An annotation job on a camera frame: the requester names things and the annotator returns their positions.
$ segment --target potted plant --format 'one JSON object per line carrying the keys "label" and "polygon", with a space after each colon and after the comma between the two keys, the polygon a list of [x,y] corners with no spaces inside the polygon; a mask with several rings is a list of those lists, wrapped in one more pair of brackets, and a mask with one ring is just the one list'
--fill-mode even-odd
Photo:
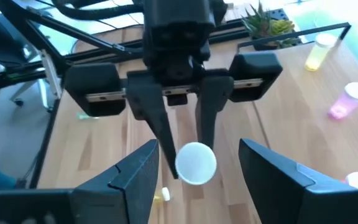
{"label": "potted plant", "polygon": [[[255,15],[246,10],[247,17],[242,18],[242,23],[246,27],[252,40],[264,37],[273,37],[277,35],[293,32],[294,24],[292,21],[272,19],[269,12],[264,11],[262,3],[259,2],[258,10],[251,6]],[[271,41],[267,44],[255,44],[255,50],[274,50],[278,47],[285,48],[294,45],[298,41],[297,38],[289,38],[285,40]]]}

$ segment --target wooden table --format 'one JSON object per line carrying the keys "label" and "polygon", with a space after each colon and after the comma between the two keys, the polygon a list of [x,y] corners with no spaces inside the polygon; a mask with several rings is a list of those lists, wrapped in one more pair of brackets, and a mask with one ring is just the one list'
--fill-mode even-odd
{"label": "wooden table", "polygon": [[[211,47],[206,68],[228,67],[238,42]],[[157,188],[172,200],[154,207],[149,223],[259,223],[237,157],[240,138],[253,139],[331,177],[358,171],[358,109],[343,121],[326,116],[349,82],[358,82],[358,61],[339,43],[317,72],[304,69],[311,45],[277,50],[284,71],[255,102],[228,102],[216,123],[214,152],[218,171],[201,187],[174,180],[160,158]],[[143,68],[140,60],[122,63],[119,73]],[[167,107],[177,149],[196,141],[196,97],[186,106]],[[39,188],[76,187],[154,138],[129,107],[119,116],[78,120],[78,105],[64,92],[42,170]]]}

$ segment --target small yellow object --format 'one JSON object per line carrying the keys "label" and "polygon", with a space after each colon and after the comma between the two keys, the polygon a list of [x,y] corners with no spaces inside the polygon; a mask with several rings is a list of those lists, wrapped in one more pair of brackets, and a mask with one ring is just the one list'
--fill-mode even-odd
{"label": "small yellow object", "polygon": [[153,203],[162,203],[171,200],[171,195],[168,188],[163,187],[161,190],[157,191],[154,195]]}

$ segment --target succulent plant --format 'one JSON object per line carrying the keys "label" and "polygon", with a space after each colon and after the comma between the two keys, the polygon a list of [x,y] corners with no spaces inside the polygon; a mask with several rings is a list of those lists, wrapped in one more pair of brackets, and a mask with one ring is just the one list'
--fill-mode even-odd
{"label": "succulent plant", "polygon": [[271,25],[270,34],[272,36],[290,33],[295,27],[292,21],[286,21],[283,19],[271,20],[270,25]]}
{"label": "succulent plant", "polygon": [[271,16],[269,12],[265,12],[262,3],[259,2],[258,10],[251,6],[254,15],[246,10],[247,17],[242,18],[242,23],[249,32],[249,35],[256,38],[270,36]]}
{"label": "succulent plant", "polygon": [[[251,6],[251,8],[254,15],[251,15],[249,11],[246,10],[247,17],[242,18],[242,23],[251,37],[259,39],[293,32],[295,25],[292,21],[272,19],[270,13],[264,11],[261,2],[259,2],[258,10],[253,6]],[[271,41],[266,45],[285,48],[290,47],[297,42],[297,38],[288,38],[285,40]]]}

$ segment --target clear plastic cup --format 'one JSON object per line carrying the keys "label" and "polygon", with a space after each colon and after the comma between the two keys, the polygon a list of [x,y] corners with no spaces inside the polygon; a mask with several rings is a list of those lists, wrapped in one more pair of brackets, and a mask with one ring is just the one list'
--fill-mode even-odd
{"label": "clear plastic cup", "polygon": [[316,37],[316,42],[306,59],[305,68],[309,71],[316,71],[324,59],[326,58],[329,50],[335,46],[337,38],[331,34],[319,34]]}
{"label": "clear plastic cup", "polygon": [[214,152],[200,142],[183,146],[175,159],[179,178],[191,185],[207,183],[215,174],[217,163]]}
{"label": "clear plastic cup", "polygon": [[353,82],[345,86],[345,91],[329,109],[328,115],[332,119],[343,119],[358,107],[358,83]]}

